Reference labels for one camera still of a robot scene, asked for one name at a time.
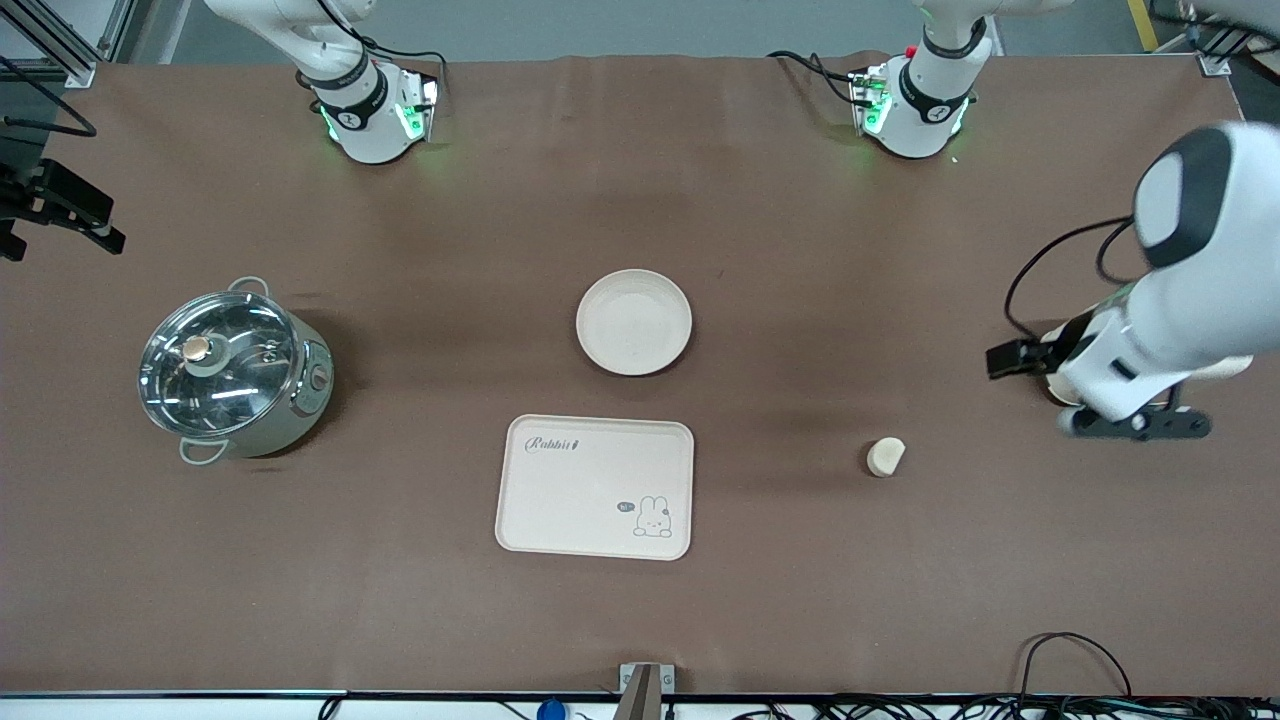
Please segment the round cream plate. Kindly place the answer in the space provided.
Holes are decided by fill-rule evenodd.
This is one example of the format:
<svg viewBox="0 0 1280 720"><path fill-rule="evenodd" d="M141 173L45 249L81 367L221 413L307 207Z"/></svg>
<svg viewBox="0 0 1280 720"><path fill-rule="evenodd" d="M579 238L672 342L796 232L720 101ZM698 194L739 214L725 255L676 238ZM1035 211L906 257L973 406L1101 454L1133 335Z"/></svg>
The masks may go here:
<svg viewBox="0 0 1280 720"><path fill-rule="evenodd" d="M575 331L600 369L653 375L676 363L692 337L692 306L669 278L645 269L612 272L581 297Z"/></svg>

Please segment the grey metal table bracket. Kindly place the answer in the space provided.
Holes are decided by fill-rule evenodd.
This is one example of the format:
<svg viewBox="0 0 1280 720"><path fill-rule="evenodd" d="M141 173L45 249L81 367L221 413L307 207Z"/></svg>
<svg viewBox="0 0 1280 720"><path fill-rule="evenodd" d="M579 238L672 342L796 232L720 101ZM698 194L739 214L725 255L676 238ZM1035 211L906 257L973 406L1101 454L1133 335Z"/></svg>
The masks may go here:
<svg viewBox="0 0 1280 720"><path fill-rule="evenodd" d="M618 676L620 700L612 720L676 720L673 664L622 664Z"/></svg>

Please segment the glass lid with copper knob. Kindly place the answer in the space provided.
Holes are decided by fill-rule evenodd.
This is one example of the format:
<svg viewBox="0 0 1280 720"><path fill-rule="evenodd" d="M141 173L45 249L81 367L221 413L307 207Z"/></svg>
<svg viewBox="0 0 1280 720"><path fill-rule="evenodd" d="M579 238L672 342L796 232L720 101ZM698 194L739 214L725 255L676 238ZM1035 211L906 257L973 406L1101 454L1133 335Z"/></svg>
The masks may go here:
<svg viewBox="0 0 1280 720"><path fill-rule="evenodd" d="M274 300L246 288L206 293L150 336L138 392L154 424L214 439L265 418L294 378L294 323Z"/></svg>

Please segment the cream two-slot toaster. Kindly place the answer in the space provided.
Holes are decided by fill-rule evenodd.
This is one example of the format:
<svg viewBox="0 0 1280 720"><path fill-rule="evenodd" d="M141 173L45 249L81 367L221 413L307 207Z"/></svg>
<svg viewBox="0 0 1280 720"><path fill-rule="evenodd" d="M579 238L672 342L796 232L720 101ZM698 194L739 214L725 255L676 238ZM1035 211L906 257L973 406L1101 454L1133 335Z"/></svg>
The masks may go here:
<svg viewBox="0 0 1280 720"><path fill-rule="evenodd" d="M1245 356L1233 356L1225 357L1220 363L1215 363L1210 366L1202 366L1194 373L1189 374L1184 379L1184 387L1190 389L1197 389L1201 386L1208 386L1220 380L1233 378L1244 370L1247 370L1253 363L1253 355ZM1048 393L1061 405L1065 406L1079 406L1083 405L1080 395L1076 389L1061 375L1051 374L1046 378L1046 387Z"/></svg>

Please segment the pale green electric pot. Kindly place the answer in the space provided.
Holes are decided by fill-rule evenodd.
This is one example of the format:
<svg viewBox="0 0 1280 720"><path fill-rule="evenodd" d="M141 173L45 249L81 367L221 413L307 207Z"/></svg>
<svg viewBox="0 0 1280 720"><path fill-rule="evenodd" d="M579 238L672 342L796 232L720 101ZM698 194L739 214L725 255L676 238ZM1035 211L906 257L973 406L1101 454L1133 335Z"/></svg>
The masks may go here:
<svg viewBox="0 0 1280 720"><path fill-rule="evenodd" d="M308 323L284 309L273 297L266 281L255 275L241 277L225 290L238 288L269 296L294 323L300 351L294 378L265 418L232 434L192 439L166 430L178 438L178 452L192 466L207 466L229 457L261 457L291 447L314 428L334 389L335 368L329 343Z"/></svg>

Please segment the cream rabbit print tray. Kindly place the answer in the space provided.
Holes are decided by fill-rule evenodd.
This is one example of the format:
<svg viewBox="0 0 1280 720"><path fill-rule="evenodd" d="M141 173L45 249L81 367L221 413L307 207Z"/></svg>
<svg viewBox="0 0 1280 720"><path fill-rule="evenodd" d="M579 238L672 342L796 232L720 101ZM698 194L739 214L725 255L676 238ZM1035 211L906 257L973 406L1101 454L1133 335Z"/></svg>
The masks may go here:
<svg viewBox="0 0 1280 720"><path fill-rule="evenodd" d="M692 539L695 438L678 421L526 414L506 433L495 541L671 562Z"/></svg>

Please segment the aluminium frame profile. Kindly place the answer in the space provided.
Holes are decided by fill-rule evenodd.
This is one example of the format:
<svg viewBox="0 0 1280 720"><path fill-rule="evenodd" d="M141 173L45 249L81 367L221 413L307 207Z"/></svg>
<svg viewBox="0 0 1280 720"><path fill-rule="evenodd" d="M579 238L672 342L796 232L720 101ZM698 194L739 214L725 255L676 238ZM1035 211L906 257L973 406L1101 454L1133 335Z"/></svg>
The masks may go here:
<svg viewBox="0 0 1280 720"><path fill-rule="evenodd" d="M120 54L138 0L0 0L0 56L31 74L88 88Z"/></svg>
<svg viewBox="0 0 1280 720"><path fill-rule="evenodd" d="M1228 76L1234 59L1280 53L1280 0L1146 0L1146 12L1178 31L1152 53L1189 53L1208 77Z"/></svg>

